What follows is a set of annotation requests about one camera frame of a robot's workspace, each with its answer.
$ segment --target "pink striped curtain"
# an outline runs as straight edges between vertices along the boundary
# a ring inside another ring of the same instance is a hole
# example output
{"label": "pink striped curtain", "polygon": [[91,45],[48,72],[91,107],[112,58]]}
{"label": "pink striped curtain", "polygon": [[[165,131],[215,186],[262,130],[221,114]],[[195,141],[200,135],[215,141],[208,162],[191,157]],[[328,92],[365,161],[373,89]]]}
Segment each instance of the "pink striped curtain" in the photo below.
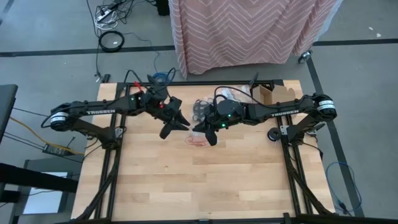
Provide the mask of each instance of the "pink striped curtain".
{"label": "pink striped curtain", "polygon": [[184,77],[215,67],[285,63],[308,50],[336,0],[169,0]]}

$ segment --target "blue wire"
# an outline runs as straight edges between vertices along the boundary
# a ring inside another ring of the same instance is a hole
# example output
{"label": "blue wire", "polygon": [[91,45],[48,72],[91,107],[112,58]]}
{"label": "blue wire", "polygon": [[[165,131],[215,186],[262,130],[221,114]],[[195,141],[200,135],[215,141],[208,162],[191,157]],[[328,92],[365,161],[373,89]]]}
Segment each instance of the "blue wire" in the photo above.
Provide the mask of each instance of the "blue wire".
{"label": "blue wire", "polygon": [[353,208],[352,210],[347,210],[347,212],[355,212],[355,211],[357,211],[357,209],[359,209],[360,206],[362,205],[362,196],[361,196],[361,194],[360,194],[360,192],[359,192],[359,190],[358,190],[358,188],[357,188],[357,186],[356,186],[356,183],[355,183],[355,174],[354,174],[354,170],[353,170],[353,168],[351,168],[351,167],[350,167],[347,163],[345,163],[345,162],[332,162],[332,163],[329,164],[328,167],[326,168],[326,181],[328,182],[329,189],[330,189],[331,193],[333,194],[333,196],[335,196],[335,198],[337,199],[337,202],[338,202],[339,204],[341,204],[341,203],[343,203],[343,202],[337,197],[337,195],[335,194],[335,191],[332,189],[332,187],[331,187],[331,185],[330,185],[330,182],[329,182],[329,176],[328,176],[328,175],[329,175],[329,168],[330,168],[332,165],[334,165],[334,164],[341,164],[341,165],[347,166],[347,167],[349,168],[349,171],[352,172],[354,187],[355,187],[355,190],[356,190],[356,192],[357,192],[357,194],[358,194],[358,197],[359,197],[359,204],[358,204],[358,206],[357,206],[356,208]]}

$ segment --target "wooden table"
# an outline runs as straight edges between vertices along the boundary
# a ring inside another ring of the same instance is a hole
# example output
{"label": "wooden table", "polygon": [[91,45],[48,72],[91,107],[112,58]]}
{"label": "wooden table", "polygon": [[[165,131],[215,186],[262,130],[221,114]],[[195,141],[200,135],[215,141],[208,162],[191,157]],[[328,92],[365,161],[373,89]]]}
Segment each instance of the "wooden table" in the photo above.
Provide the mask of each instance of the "wooden table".
{"label": "wooden table", "polygon": [[[298,80],[284,80],[284,85],[293,88],[297,98],[303,95]],[[189,120],[194,102],[212,94],[215,87],[170,86],[169,92],[183,101],[182,113]],[[102,84],[98,100],[112,100],[115,90],[115,83]],[[294,123],[304,116],[298,114]],[[106,127],[110,119],[110,115],[99,115],[93,123]],[[266,137],[277,126],[276,119],[221,130],[219,143],[213,147],[188,145],[185,141],[191,131],[173,131],[163,140],[159,137],[162,126],[145,113],[127,117],[112,220],[275,218],[284,212],[294,217],[282,146]],[[304,142],[316,145],[309,136]],[[104,152],[98,149],[84,161],[72,218],[84,211],[98,190]],[[303,145],[300,154],[309,188],[334,212],[318,151]],[[305,212],[301,189],[297,189]]]}

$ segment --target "concrete floor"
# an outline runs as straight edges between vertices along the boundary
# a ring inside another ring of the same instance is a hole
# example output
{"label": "concrete floor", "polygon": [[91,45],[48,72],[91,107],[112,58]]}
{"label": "concrete floor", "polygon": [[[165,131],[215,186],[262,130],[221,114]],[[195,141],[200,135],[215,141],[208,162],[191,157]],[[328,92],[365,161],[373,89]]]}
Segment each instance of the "concrete floor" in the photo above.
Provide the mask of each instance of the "concrete floor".
{"label": "concrete floor", "polygon": [[[89,0],[91,8],[102,4]],[[0,10],[7,0],[0,0]],[[345,0],[320,40],[351,40],[398,37],[398,1]],[[0,26],[0,52],[33,50],[94,49],[94,36],[86,2],[81,0],[19,0],[3,17]],[[135,32],[153,45],[172,45],[169,17],[159,17],[156,8],[148,3],[137,4],[128,19],[120,24],[121,32]],[[126,36],[125,47],[148,46],[133,35]],[[363,197],[367,217],[398,218],[398,168],[395,161],[397,120],[394,96],[398,77],[396,71],[397,44],[314,47],[313,61],[324,92],[338,108],[335,119],[341,144],[348,163],[355,171],[358,188]],[[112,74],[111,82],[121,82],[127,69],[134,69],[141,77],[155,72],[153,52],[100,54],[98,63],[102,74]],[[174,51],[163,51],[157,59],[158,70],[177,67]],[[49,114],[50,109],[63,102],[95,100],[99,84],[95,82],[95,54],[0,58],[2,84],[19,86],[15,107]],[[190,75],[188,80],[250,79],[256,72],[260,79],[299,79],[305,93],[315,89],[306,65],[298,65],[292,56],[285,65],[245,65],[217,68],[203,75]],[[71,145],[83,151],[86,140],[78,133],[56,133],[40,129],[42,118],[20,111],[12,116],[32,126],[38,134],[58,144]],[[24,128],[10,121],[7,131],[36,139]],[[320,131],[319,147],[325,152],[325,167],[336,161],[333,145],[326,128]],[[0,162],[22,167],[26,159],[51,156],[36,149],[4,138],[0,145]],[[341,199],[349,202],[337,167],[330,173],[333,189]],[[12,205],[0,209],[0,222],[6,223]],[[59,217],[23,217],[19,223],[61,222]]]}

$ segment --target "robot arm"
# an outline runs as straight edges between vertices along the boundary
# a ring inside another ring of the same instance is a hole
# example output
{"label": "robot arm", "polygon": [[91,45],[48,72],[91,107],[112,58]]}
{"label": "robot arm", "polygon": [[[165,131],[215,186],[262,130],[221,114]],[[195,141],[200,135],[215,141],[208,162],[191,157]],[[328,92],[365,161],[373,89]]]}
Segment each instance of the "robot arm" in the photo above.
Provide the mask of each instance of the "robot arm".
{"label": "robot arm", "polygon": [[305,132],[319,122],[331,121],[337,117],[333,100],[326,95],[305,95],[300,100],[274,105],[223,100],[205,108],[205,120],[197,124],[193,131],[205,133],[210,145],[214,146],[217,143],[215,131],[220,129],[228,129],[240,123],[257,125],[269,118],[297,113],[308,115],[299,124],[287,128],[285,135],[291,143],[301,141]]}
{"label": "robot arm", "polygon": [[190,123],[181,114],[182,101],[171,96],[170,101],[164,103],[168,96],[167,86],[160,85],[151,76],[148,76],[148,80],[150,87],[146,92],[139,91],[111,101],[64,103],[51,111],[50,127],[55,131],[78,131],[85,136],[96,137],[102,143],[103,149],[120,148],[120,134],[113,128],[101,128],[83,121],[80,119],[82,116],[115,113],[137,116],[146,112],[165,123],[160,132],[162,139],[172,130],[187,131],[188,128],[184,125],[189,126]]}

